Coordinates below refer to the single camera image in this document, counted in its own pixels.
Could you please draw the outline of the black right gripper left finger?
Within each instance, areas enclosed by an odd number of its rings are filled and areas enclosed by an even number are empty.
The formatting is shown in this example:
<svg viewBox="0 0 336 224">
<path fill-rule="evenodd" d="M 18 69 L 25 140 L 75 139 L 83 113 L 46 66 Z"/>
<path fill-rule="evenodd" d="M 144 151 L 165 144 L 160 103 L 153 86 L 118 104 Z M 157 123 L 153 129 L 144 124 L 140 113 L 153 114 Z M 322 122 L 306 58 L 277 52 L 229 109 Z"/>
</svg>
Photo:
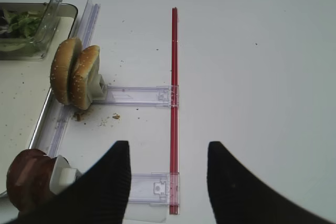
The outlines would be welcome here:
<svg viewBox="0 0 336 224">
<path fill-rule="evenodd" d="M 117 141 L 75 183 L 18 223 L 122 223 L 130 188 L 129 143 Z"/>
</svg>

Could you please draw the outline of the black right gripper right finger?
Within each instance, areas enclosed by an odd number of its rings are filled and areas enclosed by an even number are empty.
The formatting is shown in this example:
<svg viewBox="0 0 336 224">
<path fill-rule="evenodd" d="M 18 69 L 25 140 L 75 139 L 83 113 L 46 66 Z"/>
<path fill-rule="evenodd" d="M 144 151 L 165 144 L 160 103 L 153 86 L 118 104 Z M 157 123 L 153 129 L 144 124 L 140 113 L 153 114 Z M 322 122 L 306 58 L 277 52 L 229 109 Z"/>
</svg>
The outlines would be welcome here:
<svg viewBox="0 0 336 224">
<path fill-rule="evenodd" d="M 243 164 L 210 142 L 207 190 L 217 223 L 335 223 L 335 158 L 293 144 Z"/>
</svg>

